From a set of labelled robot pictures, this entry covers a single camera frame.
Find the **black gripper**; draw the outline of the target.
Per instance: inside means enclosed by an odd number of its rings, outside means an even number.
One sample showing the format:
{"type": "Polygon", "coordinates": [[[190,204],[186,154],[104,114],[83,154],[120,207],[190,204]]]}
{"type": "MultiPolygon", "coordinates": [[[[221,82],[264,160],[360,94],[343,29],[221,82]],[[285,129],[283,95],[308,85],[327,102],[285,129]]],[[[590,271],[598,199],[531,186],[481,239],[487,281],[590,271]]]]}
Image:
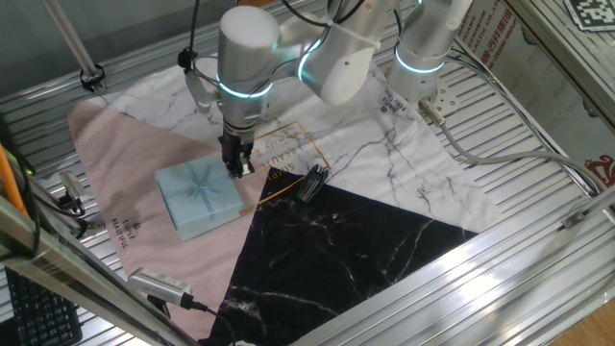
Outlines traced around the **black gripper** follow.
{"type": "Polygon", "coordinates": [[[218,138],[223,161],[233,179],[241,179],[255,172],[250,162],[254,142],[243,143],[239,136],[223,134],[218,138]]]}

